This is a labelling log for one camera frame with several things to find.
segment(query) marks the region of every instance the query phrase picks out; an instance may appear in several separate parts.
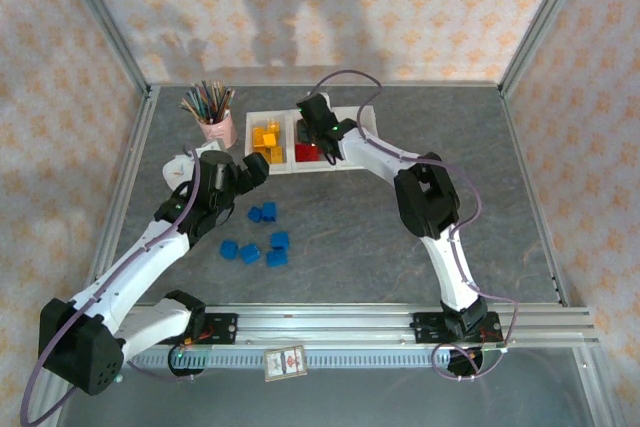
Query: floral wallpaper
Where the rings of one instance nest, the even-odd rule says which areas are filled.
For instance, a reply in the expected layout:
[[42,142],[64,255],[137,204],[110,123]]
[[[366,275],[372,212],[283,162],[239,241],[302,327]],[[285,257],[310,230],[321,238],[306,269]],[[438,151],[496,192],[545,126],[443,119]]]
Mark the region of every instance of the floral wallpaper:
[[499,81],[541,0],[105,0],[151,83]]
[[640,414],[640,0],[568,0],[509,106],[572,297]]
[[89,273],[139,95],[83,0],[0,0],[0,425]]

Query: cable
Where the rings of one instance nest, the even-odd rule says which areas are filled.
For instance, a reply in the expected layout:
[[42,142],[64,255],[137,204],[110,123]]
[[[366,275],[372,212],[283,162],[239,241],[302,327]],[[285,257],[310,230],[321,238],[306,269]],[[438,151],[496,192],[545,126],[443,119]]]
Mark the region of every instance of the cable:
[[195,179],[194,179],[193,191],[191,192],[191,196],[189,197],[189,201],[187,202],[187,205],[185,206],[184,210],[180,213],[178,218],[175,220],[175,222],[173,222],[173,224],[171,224],[167,228],[167,230],[165,230],[163,233],[153,238],[152,240],[147,242],[145,245],[140,247],[138,250],[136,250],[134,253],[132,253],[129,257],[127,257],[124,260],[124,262],[122,262],[118,266],[118,268],[115,269],[113,273],[103,282],[102,286],[100,286],[100,288],[98,288],[95,291],[95,293],[93,294],[93,297],[89,299],[82,307],[80,307],[76,311],[76,313],[73,314],[69,318],[69,320],[67,320],[64,323],[64,325],[56,332],[56,334],[52,337],[52,339],[49,341],[47,346],[44,348],[44,350],[42,351],[42,354],[40,354],[40,357],[38,357],[36,365],[34,366],[33,371],[29,376],[29,381],[27,382],[24,395],[22,396],[22,404],[20,405],[20,424],[22,425],[22,427],[35,427],[37,425],[40,425],[42,422],[44,422],[49,417],[51,417],[51,415],[53,415],[53,413],[56,410],[62,407],[62,405],[77,390],[76,387],[72,387],[45,414],[43,414],[41,417],[34,420],[33,422],[29,421],[29,404],[31,403],[31,396],[33,395],[33,389],[35,387],[36,380],[38,379],[38,375],[40,375],[40,372],[44,368],[45,362],[51,355],[51,352],[53,352],[53,349],[58,345],[60,340],[71,329],[71,327],[75,324],[75,322],[80,317],[82,317],[82,315],[84,315],[87,312],[87,310],[89,310],[89,308],[91,308],[91,306],[100,299],[100,297],[106,292],[109,286],[113,284],[113,282],[120,276],[120,274],[122,274],[122,272],[124,272],[138,257],[140,257],[140,255],[142,255],[145,252],[148,252],[153,247],[158,245],[160,242],[167,239],[167,237],[169,237],[171,234],[173,234],[178,229],[178,226],[180,225],[180,223],[182,223],[182,221],[191,211],[191,208],[193,207],[193,204],[196,201],[196,196],[198,195],[198,189],[200,187],[200,163],[197,161],[198,154],[196,153],[195,148],[191,148],[191,155],[195,161],[194,162]]
[[[193,342],[192,345],[195,345],[195,344],[197,344],[197,342],[199,340],[203,340],[203,339],[209,338],[212,335],[213,335],[213,331],[211,331],[211,333],[209,333],[209,334],[203,334],[200,337],[198,337],[198,339],[196,339],[196,341]],[[175,384],[179,384],[179,383],[185,382],[185,381],[193,382],[195,379],[200,378],[200,377],[204,377],[204,376],[206,376],[206,375],[208,375],[210,373],[206,369],[197,369],[197,370],[199,370],[199,372],[196,373],[196,374],[191,373],[189,375],[179,375],[178,371],[173,366],[173,364],[171,362],[171,359],[173,357],[174,351],[177,348],[180,348],[180,347],[185,347],[185,345],[183,345],[182,341],[179,341],[178,343],[173,345],[173,347],[171,347],[169,349],[169,353],[167,354],[167,365],[168,365],[169,370],[171,371],[171,373],[173,375],[156,374],[155,372],[153,372],[151,370],[147,370],[147,369],[143,369],[141,367],[138,367],[136,364],[134,364],[130,360],[127,362],[127,365],[129,365],[129,367],[131,367],[134,371],[138,372],[139,374],[144,374],[144,375],[146,375],[148,377],[151,377],[153,379],[156,379],[156,380],[161,380],[163,382],[175,383]]]
[[[405,162],[415,162],[418,164],[426,164],[426,165],[435,165],[437,167],[442,167],[443,169],[453,172],[455,173],[458,177],[462,178],[462,180],[465,181],[465,183],[469,186],[469,188],[471,189],[471,191],[473,192],[473,195],[476,199],[476,208],[475,211],[473,212],[473,214],[471,214],[471,216],[462,221],[457,223],[453,229],[451,229],[451,231],[449,232],[449,243],[451,244],[451,250],[453,253],[453,258],[456,261],[456,266],[458,267],[458,271],[460,273],[460,276],[462,277],[463,282],[471,289],[473,290],[476,294],[478,294],[481,297],[484,297],[486,299],[490,299],[490,300],[497,300],[500,302],[508,302],[510,304],[513,304],[513,316],[511,318],[511,324],[509,325],[509,329],[507,330],[507,335],[504,338],[504,343],[505,345],[507,345],[509,343],[509,340],[511,339],[511,336],[513,335],[513,328],[516,324],[517,318],[518,318],[518,310],[519,310],[519,302],[517,300],[508,298],[508,297],[500,297],[497,295],[491,295],[491,294],[487,294],[485,292],[483,292],[482,290],[480,290],[478,288],[478,286],[472,282],[467,275],[464,272],[464,269],[462,268],[462,264],[460,262],[460,258],[458,256],[458,251],[457,251],[457,247],[456,247],[456,241],[455,241],[455,234],[460,231],[461,229],[471,225],[473,222],[476,221],[476,219],[478,217],[480,217],[480,214],[482,212],[482,199],[480,198],[480,192],[478,192],[477,187],[475,186],[475,184],[473,183],[473,181],[471,180],[471,178],[464,172],[464,170],[462,170],[461,168],[455,166],[455,165],[450,165],[450,164],[446,164],[444,162],[440,162],[438,160],[432,160],[432,159],[422,159],[422,158],[418,158],[418,157],[406,157],[402,154],[396,154],[395,151],[388,149],[387,147],[385,147],[384,145],[379,144],[378,142],[375,141],[374,138],[370,137],[367,135],[366,131],[364,130],[364,128],[362,127],[362,122],[361,122],[361,116],[362,116],[362,111],[364,110],[364,108],[371,102],[373,101],[376,97],[378,97],[382,91],[384,90],[384,87],[382,86],[382,83],[376,79],[375,77],[373,77],[370,74],[367,74],[366,72],[362,72],[360,70],[355,70],[355,69],[343,69],[343,70],[337,70],[335,72],[332,72],[331,74],[323,77],[316,85],[313,89],[311,89],[311,92],[309,93],[309,95],[307,95],[306,98],[311,97],[313,94],[315,94],[318,89],[329,79],[336,77],[338,75],[342,75],[342,74],[355,74],[355,75],[360,75],[362,77],[365,77],[367,79],[369,79],[371,82],[373,82],[378,88],[376,89],[376,91],[369,97],[367,98],[367,100],[365,100],[362,105],[360,105],[360,108],[358,108],[358,113],[356,115],[356,124],[357,124],[357,128],[358,128],[358,132],[360,133],[360,136],[362,137],[362,139],[368,143],[371,144],[373,147],[375,147],[376,149],[384,152],[387,155],[390,155],[391,157],[394,157],[398,160],[401,161],[405,161]],[[467,355],[468,354],[464,351],[464,349],[462,349],[461,347],[455,345],[455,344],[451,344],[451,343],[445,343],[445,344],[440,344],[437,345],[436,348],[433,350],[433,352],[431,353],[431,360],[432,360],[432,365],[434,370],[436,371],[436,373],[438,375],[440,375],[441,377],[444,377],[446,379],[450,379],[450,380],[473,380],[473,379],[477,379],[479,377],[482,377],[486,374],[488,374],[489,372],[491,372],[499,363],[500,360],[502,360],[502,356],[503,354],[501,353],[500,357],[498,358],[498,361],[493,364],[489,369],[483,371],[483,372],[478,372],[476,371],[477,375],[474,376],[470,376],[470,377],[460,377],[460,376],[450,376],[450,375],[446,375],[442,372],[440,372],[436,367],[435,367],[435,356],[438,352],[438,350],[440,350],[443,347],[449,346],[451,348],[453,348],[454,350],[462,353],[463,355]],[[471,361],[472,366],[474,367],[474,369],[477,367],[475,365],[475,362],[473,362],[471,360],[471,358],[469,358],[469,360]]]
[[229,220],[229,217],[231,217],[231,214],[233,214],[234,210],[236,210],[236,204],[231,204],[231,208],[229,209],[229,213],[227,214],[227,217],[222,221],[221,224],[216,225],[216,227],[222,227],[224,224],[226,224],[227,220]]
[[329,162],[329,165],[336,165],[337,161],[333,155],[329,157],[329,155],[324,152],[322,153],[322,155],[324,155],[324,158],[327,160],[327,162]]
[[175,377],[191,377],[191,379],[194,379],[195,376],[200,375],[202,372],[204,372],[204,369],[187,369],[185,368],[184,370],[186,372],[179,372],[178,370],[182,370],[182,369],[176,369],[173,366],[173,353],[176,351],[176,349],[181,349],[183,347],[186,347],[185,345],[183,345],[183,341],[178,341],[173,347],[171,347],[169,349],[169,353],[167,354],[167,366],[169,367],[169,371],[175,376]]

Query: aluminum frame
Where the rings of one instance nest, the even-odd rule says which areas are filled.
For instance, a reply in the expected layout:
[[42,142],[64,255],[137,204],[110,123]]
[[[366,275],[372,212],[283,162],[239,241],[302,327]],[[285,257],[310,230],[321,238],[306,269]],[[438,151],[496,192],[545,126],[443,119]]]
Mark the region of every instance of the aluminum frame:
[[508,101],[507,99],[502,97],[501,102],[502,110],[504,111],[507,125],[509,126],[509,132],[511,133],[511,140],[516,151],[516,157],[518,158],[518,163],[520,164],[520,171],[522,172],[524,185],[527,189],[527,194],[529,195],[529,202],[531,204],[533,218],[535,219],[536,226],[538,227],[538,234],[540,235],[542,250],[544,251],[544,255],[547,259],[547,264],[549,265],[551,280],[555,283],[556,291],[558,292],[558,300],[565,306],[574,305],[571,299],[566,278],[562,271],[562,266],[560,265],[558,256],[556,255],[556,251],[553,248],[553,243],[551,241],[551,232],[549,232],[549,228],[547,227],[549,224],[546,221],[543,210],[540,208],[538,189],[536,189],[535,184],[531,181],[531,174],[529,172],[527,162],[524,159],[522,149],[520,148],[521,143],[518,138],[518,131],[516,130],[513,123],[513,118],[511,117],[511,111],[509,110]]
[[116,55],[123,64],[127,75],[138,89],[141,95],[146,94],[149,90],[149,84],[140,70],[135,57],[131,53],[131,49],[126,40],[122,36],[113,16],[109,12],[104,0],[85,0],[87,6],[93,13],[94,18],[102,28],[106,39],[113,47]]
[[[143,313],[152,306],[137,306]],[[489,304],[500,316],[503,330],[513,306]],[[415,312],[441,312],[420,304],[226,304],[207,312],[238,314],[236,343],[227,349],[277,349],[303,344],[306,350],[424,350],[413,329]],[[520,304],[509,348],[573,348],[595,345],[598,337],[589,309],[557,304]],[[486,343],[485,347],[495,347]]]
[[538,46],[549,31],[566,0],[542,0],[516,53],[500,81],[500,91],[508,98],[533,59]]
[[[238,350],[233,346],[218,346],[209,350],[194,348],[184,351],[182,357],[174,356],[172,365],[176,369],[263,369],[265,352],[273,350]],[[154,347],[135,356],[132,362],[143,369],[166,370],[168,353],[167,348]],[[397,349],[305,349],[309,369],[429,368],[432,367],[431,353],[426,349],[404,352]],[[442,349],[436,355],[436,366],[446,368],[450,359],[449,351]]]
[[87,285],[100,277],[113,264],[120,231],[124,224],[124,217],[129,206],[129,199],[136,180],[136,173],[147,141],[151,119],[156,108],[159,89],[151,90],[140,101],[138,114],[133,123],[131,134],[127,142],[124,158],[118,173],[118,181],[111,199],[107,219],[103,226],[102,235],[91,263],[91,270]]
[[602,347],[575,347],[573,354],[594,424],[626,426]]
[[[498,84],[492,80],[394,80],[385,81],[381,80],[385,87],[495,87],[498,88]],[[286,87],[310,87],[314,82],[287,82],[286,84],[279,83],[279,86]],[[265,80],[264,82],[234,82],[234,87],[272,87],[273,82]],[[154,83],[152,87],[184,87],[185,83],[173,83],[173,82],[160,82]],[[369,80],[365,79],[362,82],[353,82],[340,80],[340,77],[334,77],[331,79],[330,86],[333,87],[369,87],[375,85]]]

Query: gray tabletop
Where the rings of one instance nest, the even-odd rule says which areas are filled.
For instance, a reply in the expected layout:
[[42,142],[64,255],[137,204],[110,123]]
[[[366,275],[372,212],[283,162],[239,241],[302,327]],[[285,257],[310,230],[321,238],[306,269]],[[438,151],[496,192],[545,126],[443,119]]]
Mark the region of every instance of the gray tabletop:
[[[295,108],[308,87],[241,87],[233,117],[244,151],[247,111]],[[118,243],[135,242],[170,190],[162,166],[185,142],[204,138],[178,108],[183,87],[160,91]],[[358,105],[367,87],[331,87],[332,105]],[[484,203],[481,218],[462,232],[471,272],[489,293],[522,302],[555,302],[532,208],[498,92],[490,87],[391,87],[374,103],[381,138],[417,153],[434,151],[466,170]],[[461,218],[474,200],[460,179]],[[274,201],[275,224],[247,219],[252,205]],[[264,252],[272,232],[288,231],[289,264],[270,269]],[[256,243],[263,258],[246,266],[218,249],[224,239]],[[141,299],[156,302],[181,289],[208,304],[227,302],[406,302],[438,305],[438,280],[422,244],[402,225],[393,189],[365,171],[271,176],[236,202],[229,221],[211,231]]]

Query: pink cup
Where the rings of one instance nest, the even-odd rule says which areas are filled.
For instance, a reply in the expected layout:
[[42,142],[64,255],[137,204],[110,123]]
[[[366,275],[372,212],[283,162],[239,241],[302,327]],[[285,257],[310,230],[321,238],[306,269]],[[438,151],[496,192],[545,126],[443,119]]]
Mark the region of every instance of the pink cup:
[[231,147],[238,140],[238,133],[233,125],[233,119],[231,118],[231,112],[217,124],[203,124],[198,121],[200,129],[204,134],[204,138],[207,140],[221,139],[225,148]]

